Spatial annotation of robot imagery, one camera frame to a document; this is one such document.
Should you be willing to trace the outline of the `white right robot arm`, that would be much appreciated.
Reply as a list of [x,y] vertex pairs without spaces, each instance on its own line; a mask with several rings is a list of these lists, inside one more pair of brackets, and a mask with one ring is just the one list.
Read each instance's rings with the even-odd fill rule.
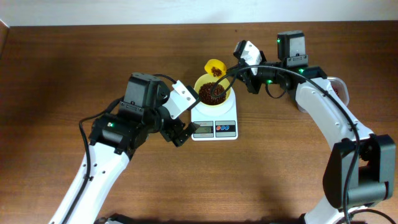
[[300,30],[277,36],[278,59],[266,60],[247,40],[237,43],[237,64],[227,76],[241,80],[250,93],[278,84],[308,113],[324,135],[331,154],[323,175],[324,196],[299,223],[350,223],[356,214],[374,212],[394,192],[396,144],[364,126],[333,89],[331,78],[308,63]]

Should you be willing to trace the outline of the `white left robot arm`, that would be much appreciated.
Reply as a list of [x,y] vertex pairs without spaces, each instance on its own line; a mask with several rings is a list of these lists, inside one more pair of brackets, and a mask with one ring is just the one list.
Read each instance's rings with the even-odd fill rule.
[[85,155],[51,223],[94,223],[111,187],[150,134],[160,133],[179,147],[199,128],[179,119],[199,104],[198,93],[179,80],[168,88],[163,77],[133,73],[124,96],[90,116],[91,133],[79,127]]

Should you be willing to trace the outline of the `small yellow scoop bowl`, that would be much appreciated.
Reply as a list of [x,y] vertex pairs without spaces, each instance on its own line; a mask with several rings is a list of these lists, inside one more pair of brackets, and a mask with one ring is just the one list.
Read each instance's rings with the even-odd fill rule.
[[211,76],[213,76],[211,73],[211,69],[213,67],[216,67],[216,68],[219,68],[220,70],[222,70],[222,72],[223,72],[222,76],[226,75],[227,67],[222,61],[220,61],[218,59],[210,59],[209,61],[207,61],[206,65],[205,65],[205,72],[210,74]]

